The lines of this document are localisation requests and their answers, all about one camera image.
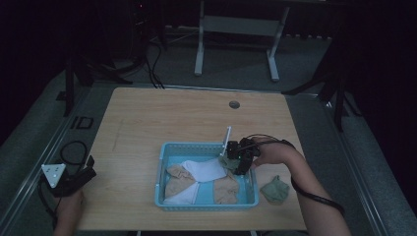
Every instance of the small box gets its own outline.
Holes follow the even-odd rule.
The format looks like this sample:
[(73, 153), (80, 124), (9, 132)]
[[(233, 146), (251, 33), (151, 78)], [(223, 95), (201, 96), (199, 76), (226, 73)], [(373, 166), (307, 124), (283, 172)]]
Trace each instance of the small box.
[(223, 143), (165, 143), (160, 152), (155, 184), (155, 203), (164, 210), (243, 210), (254, 207), (259, 202), (257, 179), (253, 170), (245, 175), (235, 175), (239, 183), (238, 203), (218, 205), (214, 202), (213, 182), (200, 184), (196, 202), (193, 205), (165, 205), (165, 186), (170, 176), (166, 168), (186, 160), (207, 161), (218, 158), (224, 148)]

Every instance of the green cloth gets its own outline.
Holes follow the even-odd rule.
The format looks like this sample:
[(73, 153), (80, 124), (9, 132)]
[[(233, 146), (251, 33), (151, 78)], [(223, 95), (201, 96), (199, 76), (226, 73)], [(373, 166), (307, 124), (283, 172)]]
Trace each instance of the green cloth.
[(279, 180), (279, 175), (273, 177), (270, 183), (261, 187), (261, 193), (272, 204), (282, 204), (288, 197), (289, 186)]
[(229, 170), (235, 170), (239, 166), (239, 163), (240, 163), (240, 160), (238, 159), (227, 158), (227, 154), (225, 154), (224, 156), (219, 156), (218, 160), (221, 166)]

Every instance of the white cloth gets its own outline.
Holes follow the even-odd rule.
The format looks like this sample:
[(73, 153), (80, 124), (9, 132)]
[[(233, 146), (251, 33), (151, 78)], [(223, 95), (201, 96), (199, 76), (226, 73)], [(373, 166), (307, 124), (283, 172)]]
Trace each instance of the white cloth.
[(227, 175), (227, 170), (221, 166), (218, 158), (204, 162), (186, 160), (181, 165), (193, 175), (197, 182), (208, 182)]
[(196, 182), (179, 194), (166, 198), (163, 203), (165, 205), (193, 205), (196, 202), (199, 186), (200, 184)]

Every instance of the human arm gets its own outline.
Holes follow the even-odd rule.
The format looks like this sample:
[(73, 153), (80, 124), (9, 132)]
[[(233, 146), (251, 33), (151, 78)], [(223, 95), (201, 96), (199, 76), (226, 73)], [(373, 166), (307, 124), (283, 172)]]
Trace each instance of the human arm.
[[(253, 138), (258, 143), (265, 139)], [(254, 167), (262, 164), (285, 164), (297, 185), (307, 193), (331, 200), (330, 195), (316, 178), (304, 156), (295, 148), (284, 144), (260, 145), (261, 155)], [(297, 193), (301, 212), (309, 235), (350, 235), (349, 228), (334, 207), (324, 205)]]
[(54, 236), (74, 235), (83, 214), (83, 199), (82, 190), (78, 190), (70, 197), (64, 197), (61, 200), (56, 199), (58, 202), (58, 208), (56, 209), (58, 221), (53, 231)]

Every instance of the human hand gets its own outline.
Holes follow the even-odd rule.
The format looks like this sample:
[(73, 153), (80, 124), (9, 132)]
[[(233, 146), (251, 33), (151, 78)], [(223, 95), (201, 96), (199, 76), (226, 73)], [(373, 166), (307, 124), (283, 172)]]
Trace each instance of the human hand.
[[(273, 139), (270, 138), (259, 137), (253, 137), (252, 140), (255, 143), (273, 141)], [(259, 149), (261, 155), (252, 162), (252, 168), (262, 164), (287, 164), (290, 158), (301, 156), (301, 153), (295, 148), (280, 143), (263, 144), (259, 146)]]
[(54, 235), (73, 235), (83, 214), (83, 190), (78, 190), (69, 197), (55, 198), (58, 204), (56, 214), (58, 222)]

